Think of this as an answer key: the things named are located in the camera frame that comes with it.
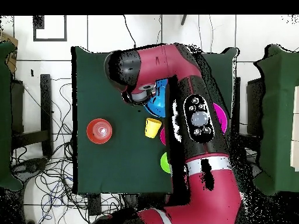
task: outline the dark green tabletop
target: dark green tabletop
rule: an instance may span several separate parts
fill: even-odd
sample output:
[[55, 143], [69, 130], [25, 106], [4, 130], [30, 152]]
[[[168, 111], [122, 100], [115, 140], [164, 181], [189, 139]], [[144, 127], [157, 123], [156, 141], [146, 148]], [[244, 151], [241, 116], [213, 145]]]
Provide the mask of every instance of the dark green tabletop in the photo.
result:
[[18, 191], [22, 183], [11, 174], [12, 109], [11, 72], [5, 60], [16, 47], [7, 41], [0, 43], [0, 187]]
[[299, 86], [299, 53], [271, 45], [256, 66], [265, 80], [266, 93], [262, 102], [263, 139], [259, 158], [263, 173], [255, 178], [255, 184], [267, 195], [279, 191], [299, 192], [299, 172], [290, 166], [294, 89]]
[[[207, 61], [218, 68], [217, 73], [212, 68], [212, 74], [225, 89], [229, 108], [236, 54], [237, 49], [207, 54]], [[154, 139], [144, 134], [145, 120], [153, 116], [144, 107], [125, 104], [106, 79], [103, 63], [107, 55], [79, 47], [72, 55], [77, 70], [78, 193], [171, 192], [170, 174], [160, 166], [166, 148], [159, 134]], [[108, 120], [113, 128], [111, 139], [103, 145], [92, 143], [86, 135], [88, 124], [96, 118]]]

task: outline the pink cup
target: pink cup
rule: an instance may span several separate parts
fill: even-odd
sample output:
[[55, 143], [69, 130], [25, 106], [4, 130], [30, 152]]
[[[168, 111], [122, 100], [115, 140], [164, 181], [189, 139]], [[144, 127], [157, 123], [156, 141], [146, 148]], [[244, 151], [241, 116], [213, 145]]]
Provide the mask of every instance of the pink cup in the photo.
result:
[[160, 133], [160, 140], [161, 140], [161, 142], [162, 142], [164, 145], [166, 145], [166, 140], [165, 140], [165, 129], [164, 129], [164, 127], [163, 127], [163, 129], [162, 129], [162, 131], [161, 131], [161, 133]]

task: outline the green bowl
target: green bowl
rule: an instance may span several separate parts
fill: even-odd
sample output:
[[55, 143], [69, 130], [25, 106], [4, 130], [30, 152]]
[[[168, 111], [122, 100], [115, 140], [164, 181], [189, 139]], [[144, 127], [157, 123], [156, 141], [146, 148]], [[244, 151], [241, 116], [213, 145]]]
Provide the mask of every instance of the green bowl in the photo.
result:
[[165, 172], [171, 173], [171, 168], [167, 161], [167, 153], [166, 152], [161, 157], [161, 167]]

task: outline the blue bowl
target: blue bowl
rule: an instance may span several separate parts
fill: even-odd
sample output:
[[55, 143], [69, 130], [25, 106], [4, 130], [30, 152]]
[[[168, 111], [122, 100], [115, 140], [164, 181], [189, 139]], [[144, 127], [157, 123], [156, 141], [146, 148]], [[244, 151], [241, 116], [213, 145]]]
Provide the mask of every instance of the blue bowl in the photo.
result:
[[156, 82], [156, 95], [144, 106], [155, 117], [165, 118], [165, 88], [167, 79]]

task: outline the robot control buttons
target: robot control buttons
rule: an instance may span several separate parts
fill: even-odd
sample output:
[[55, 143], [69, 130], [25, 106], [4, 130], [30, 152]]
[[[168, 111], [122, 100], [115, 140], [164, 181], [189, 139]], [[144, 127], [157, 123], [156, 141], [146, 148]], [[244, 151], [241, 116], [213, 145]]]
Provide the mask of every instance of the robot control buttons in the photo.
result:
[[195, 106], [190, 106], [189, 111], [195, 111], [196, 107]]
[[191, 123], [194, 126], [202, 127], [208, 123], [208, 114], [204, 111], [197, 111], [192, 114]]
[[201, 130], [200, 130], [200, 129], [195, 129], [195, 130], [194, 130], [194, 134], [195, 134], [195, 135], [200, 135], [200, 133], [201, 133]]
[[199, 94], [188, 96], [184, 102], [184, 114], [190, 138], [204, 144], [214, 138], [214, 128], [206, 100]]
[[198, 103], [199, 103], [199, 99], [196, 98], [196, 97], [193, 98], [193, 99], [192, 99], [192, 103], [193, 103], [193, 104], [198, 104]]
[[206, 133], [206, 134], [209, 134], [211, 132], [211, 128], [210, 127], [204, 127], [203, 132]]
[[204, 110], [204, 105], [199, 104], [198, 109], [199, 109], [200, 111], [203, 111], [203, 110]]

